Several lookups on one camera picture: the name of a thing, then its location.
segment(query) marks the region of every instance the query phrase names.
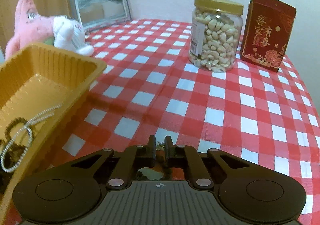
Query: transparent jar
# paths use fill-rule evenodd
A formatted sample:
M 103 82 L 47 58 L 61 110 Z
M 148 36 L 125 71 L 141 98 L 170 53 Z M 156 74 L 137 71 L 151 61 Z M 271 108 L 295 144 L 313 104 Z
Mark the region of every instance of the transparent jar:
M 212 72 L 232 69 L 239 44 L 243 5 L 228 0 L 195 0 L 189 60 Z

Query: gift box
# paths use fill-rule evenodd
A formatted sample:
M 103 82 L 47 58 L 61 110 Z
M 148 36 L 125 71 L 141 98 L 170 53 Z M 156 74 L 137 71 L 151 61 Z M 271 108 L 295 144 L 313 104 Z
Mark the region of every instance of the gift box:
M 295 16 L 296 9 L 279 0 L 251 0 L 241 60 L 278 72 Z

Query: jar label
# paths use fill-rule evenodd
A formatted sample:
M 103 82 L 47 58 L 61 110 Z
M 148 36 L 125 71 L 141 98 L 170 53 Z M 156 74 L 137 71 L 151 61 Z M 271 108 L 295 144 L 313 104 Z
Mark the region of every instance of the jar label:
M 190 41 L 190 52 L 195 56 L 201 55 L 202 45 L 204 39 L 205 24 L 198 22 L 194 18 L 192 19 L 191 28 L 191 41 Z

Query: ribbed gray panel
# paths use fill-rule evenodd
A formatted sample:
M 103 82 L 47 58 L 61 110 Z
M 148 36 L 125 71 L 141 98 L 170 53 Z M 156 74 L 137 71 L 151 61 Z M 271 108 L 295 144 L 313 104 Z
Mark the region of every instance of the ribbed gray panel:
M 133 181 L 125 190 L 109 192 L 93 212 L 68 224 L 248 225 L 226 213 L 211 193 L 194 190 L 187 181 L 161 183 L 159 188 L 158 181 Z M 27 221 L 22 224 L 33 225 Z

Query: tablecloth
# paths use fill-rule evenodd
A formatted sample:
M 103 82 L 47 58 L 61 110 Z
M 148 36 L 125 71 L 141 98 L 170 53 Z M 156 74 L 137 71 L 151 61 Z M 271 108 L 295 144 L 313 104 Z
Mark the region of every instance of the tablecloth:
M 234 69 L 211 73 L 189 62 L 190 34 L 189 23 L 147 19 L 91 33 L 108 67 L 42 168 L 170 135 L 293 177 L 307 192 L 300 222 L 320 224 L 320 119 L 292 62 L 274 73 L 237 54 Z

